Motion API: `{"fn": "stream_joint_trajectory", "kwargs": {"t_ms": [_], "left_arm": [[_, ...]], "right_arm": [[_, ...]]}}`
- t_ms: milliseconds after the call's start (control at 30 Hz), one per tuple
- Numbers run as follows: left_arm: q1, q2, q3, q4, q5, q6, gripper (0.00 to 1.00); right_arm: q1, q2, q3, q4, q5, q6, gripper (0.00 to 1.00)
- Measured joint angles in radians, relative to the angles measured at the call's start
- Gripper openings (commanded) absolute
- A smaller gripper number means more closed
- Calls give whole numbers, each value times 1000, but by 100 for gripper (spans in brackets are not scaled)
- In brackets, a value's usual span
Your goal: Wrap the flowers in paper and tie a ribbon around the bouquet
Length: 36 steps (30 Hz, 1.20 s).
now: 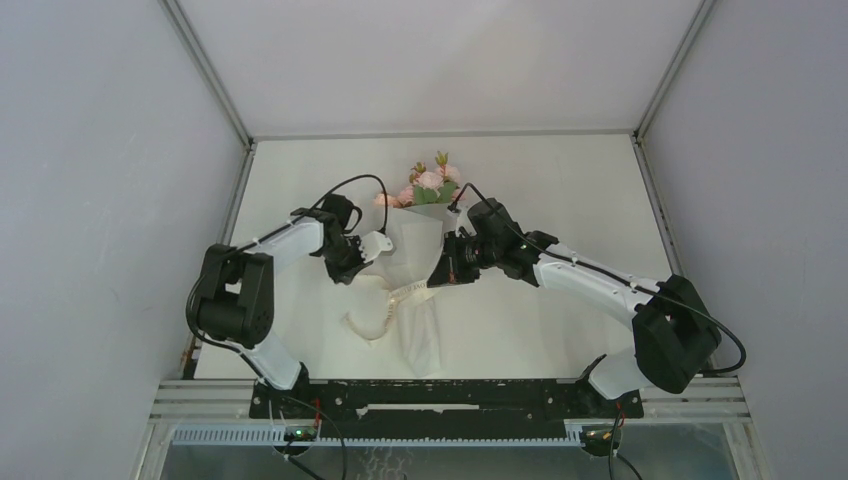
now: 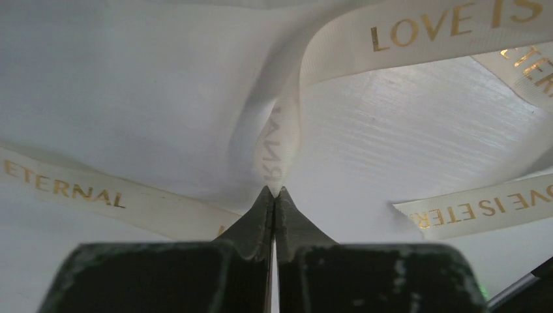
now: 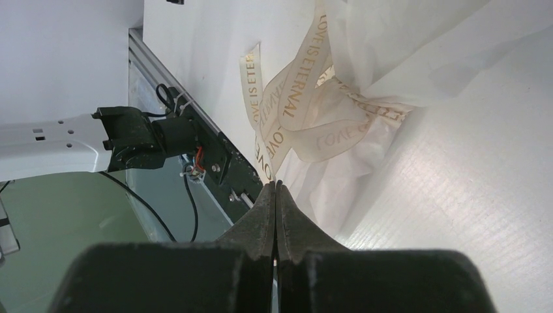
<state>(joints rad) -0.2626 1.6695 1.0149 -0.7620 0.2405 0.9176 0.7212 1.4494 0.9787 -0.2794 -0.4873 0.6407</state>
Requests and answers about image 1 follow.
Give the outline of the pink fake rose stem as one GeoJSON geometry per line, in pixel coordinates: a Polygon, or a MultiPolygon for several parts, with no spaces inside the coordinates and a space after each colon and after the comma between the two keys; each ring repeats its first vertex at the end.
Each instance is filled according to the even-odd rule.
{"type": "Polygon", "coordinates": [[[378,193],[374,199],[374,204],[379,207],[402,208],[403,204],[400,200],[392,195],[378,193]]]}
{"type": "Polygon", "coordinates": [[[398,193],[394,204],[406,208],[440,203],[443,200],[441,190],[444,185],[444,169],[441,165],[430,169],[419,162],[411,169],[409,184],[398,193]]]}
{"type": "Polygon", "coordinates": [[[457,167],[449,160],[447,152],[438,151],[435,156],[436,173],[440,177],[437,191],[443,203],[454,201],[459,195],[461,175],[457,167]]]}

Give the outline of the translucent white wrapping paper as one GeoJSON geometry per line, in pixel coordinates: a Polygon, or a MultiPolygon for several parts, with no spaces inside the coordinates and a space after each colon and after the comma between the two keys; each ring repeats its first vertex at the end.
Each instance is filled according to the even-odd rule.
{"type": "MultiPolygon", "coordinates": [[[[387,236],[394,250],[378,258],[375,272],[392,288],[420,280],[427,282],[442,253],[446,208],[433,204],[389,210],[387,236]]],[[[416,378],[441,370],[435,296],[418,306],[401,307],[393,323],[398,330],[401,356],[416,378]]]]}

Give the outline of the cream printed ribbon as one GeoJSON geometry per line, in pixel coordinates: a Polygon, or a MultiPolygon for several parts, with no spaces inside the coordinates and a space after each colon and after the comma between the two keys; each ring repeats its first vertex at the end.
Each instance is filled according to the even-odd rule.
{"type": "Polygon", "coordinates": [[[425,280],[392,288],[379,275],[363,275],[349,285],[352,306],[341,317],[340,323],[366,344],[381,340],[390,331],[401,307],[418,306],[437,293],[425,280]]]}

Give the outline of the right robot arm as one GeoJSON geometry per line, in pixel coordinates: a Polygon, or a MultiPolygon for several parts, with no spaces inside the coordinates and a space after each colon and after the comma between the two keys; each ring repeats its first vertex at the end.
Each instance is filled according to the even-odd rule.
{"type": "Polygon", "coordinates": [[[680,394],[698,375],[733,373],[745,364],[742,341],[709,314],[685,277],[653,280],[588,260],[553,235],[523,231],[493,198],[465,213],[468,223],[444,234],[428,286],[471,284],[496,268],[533,287],[575,295],[631,332],[627,348],[598,357],[581,375],[578,402],[587,414],[605,415],[618,398],[647,386],[680,394]]]}

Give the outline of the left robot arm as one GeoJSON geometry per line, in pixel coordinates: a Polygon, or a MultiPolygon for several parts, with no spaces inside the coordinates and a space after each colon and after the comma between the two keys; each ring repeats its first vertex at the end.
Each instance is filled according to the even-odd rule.
{"type": "Polygon", "coordinates": [[[235,247],[210,246],[186,306],[186,322],[200,341],[235,353],[274,388],[274,404],[290,417],[311,407],[311,388],[301,383],[305,366],[272,331],[275,320],[275,277],[310,256],[324,262],[329,278],[348,285],[383,253],[392,241],[381,226],[354,234],[350,219],[362,211],[343,195],[327,194],[309,208],[292,211],[275,230],[235,247]]]}

